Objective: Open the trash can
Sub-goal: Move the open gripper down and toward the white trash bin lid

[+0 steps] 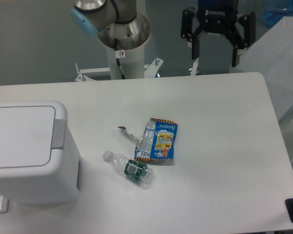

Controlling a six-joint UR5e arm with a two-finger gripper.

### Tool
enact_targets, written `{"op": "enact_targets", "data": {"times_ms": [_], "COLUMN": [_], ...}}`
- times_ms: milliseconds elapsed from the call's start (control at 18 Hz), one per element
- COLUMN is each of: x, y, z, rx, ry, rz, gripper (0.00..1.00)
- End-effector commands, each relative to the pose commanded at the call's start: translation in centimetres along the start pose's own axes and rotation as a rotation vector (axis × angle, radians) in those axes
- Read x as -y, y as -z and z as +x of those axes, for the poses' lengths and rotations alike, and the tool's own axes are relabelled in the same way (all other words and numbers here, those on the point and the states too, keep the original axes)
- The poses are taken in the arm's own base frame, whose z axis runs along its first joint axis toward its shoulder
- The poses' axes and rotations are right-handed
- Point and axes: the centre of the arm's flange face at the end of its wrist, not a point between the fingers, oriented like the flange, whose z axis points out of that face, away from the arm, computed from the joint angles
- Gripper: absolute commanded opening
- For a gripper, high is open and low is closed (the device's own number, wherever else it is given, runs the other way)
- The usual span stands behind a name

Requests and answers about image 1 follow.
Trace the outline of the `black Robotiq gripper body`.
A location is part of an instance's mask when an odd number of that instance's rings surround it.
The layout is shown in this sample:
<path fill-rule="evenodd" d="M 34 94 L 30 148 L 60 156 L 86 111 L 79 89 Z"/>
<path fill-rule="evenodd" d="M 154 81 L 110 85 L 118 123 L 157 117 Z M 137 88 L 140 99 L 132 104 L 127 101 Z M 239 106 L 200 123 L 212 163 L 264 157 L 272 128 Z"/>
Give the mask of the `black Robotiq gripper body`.
<path fill-rule="evenodd" d="M 235 31 L 237 0 L 198 0 L 196 17 L 206 33 L 225 34 Z"/>

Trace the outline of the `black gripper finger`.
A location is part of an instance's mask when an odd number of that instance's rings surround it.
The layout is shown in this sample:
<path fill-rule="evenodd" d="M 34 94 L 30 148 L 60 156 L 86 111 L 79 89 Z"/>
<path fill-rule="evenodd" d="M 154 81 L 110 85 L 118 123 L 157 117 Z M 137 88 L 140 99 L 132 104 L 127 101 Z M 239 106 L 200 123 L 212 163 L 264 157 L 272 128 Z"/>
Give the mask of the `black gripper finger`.
<path fill-rule="evenodd" d="M 230 13 L 223 20 L 222 33 L 233 46 L 231 66 L 236 67 L 239 64 L 238 51 L 250 47 L 255 42 L 256 36 L 256 15 L 255 12 L 249 12 L 244 15 Z M 243 27 L 243 37 L 240 35 L 238 28 L 235 26 L 239 23 Z"/>
<path fill-rule="evenodd" d="M 195 60 L 199 58 L 200 55 L 200 41 L 199 35 L 203 31 L 205 27 L 205 16 L 203 11 L 204 7 L 198 7 L 195 9 L 193 7 L 189 7 L 183 10 L 182 12 L 182 23 L 181 23 L 181 37 L 186 39 L 191 43 L 192 49 L 192 59 Z M 198 27 L 193 30 L 193 20 L 197 19 L 199 22 Z"/>

